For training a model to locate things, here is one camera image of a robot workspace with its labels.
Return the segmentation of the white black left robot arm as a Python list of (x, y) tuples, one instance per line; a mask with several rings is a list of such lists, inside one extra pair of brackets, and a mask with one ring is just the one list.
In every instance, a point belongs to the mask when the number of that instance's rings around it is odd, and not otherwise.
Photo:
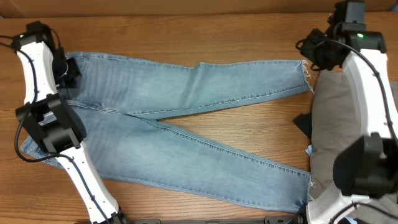
[(24, 71), (24, 105), (16, 109), (18, 130), (25, 129), (41, 151), (43, 161), (56, 159), (80, 194), (90, 223), (129, 223), (94, 167), (85, 145), (86, 129), (80, 117), (59, 95), (74, 87), (81, 73), (75, 59), (67, 59), (59, 36), (35, 21), (12, 37), (10, 48)]

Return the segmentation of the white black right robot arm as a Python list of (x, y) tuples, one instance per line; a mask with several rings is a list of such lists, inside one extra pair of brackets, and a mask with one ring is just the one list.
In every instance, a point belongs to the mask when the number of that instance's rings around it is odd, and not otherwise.
[(292, 223), (343, 223), (358, 207), (397, 191), (397, 109), (380, 32), (368, 31), (363, 1), (335, 4), (325, 31), (296, 43), (313, 71), (343, 69), (354, 98), (360, 135), (333, 164), (333, 183), (304, 205)]

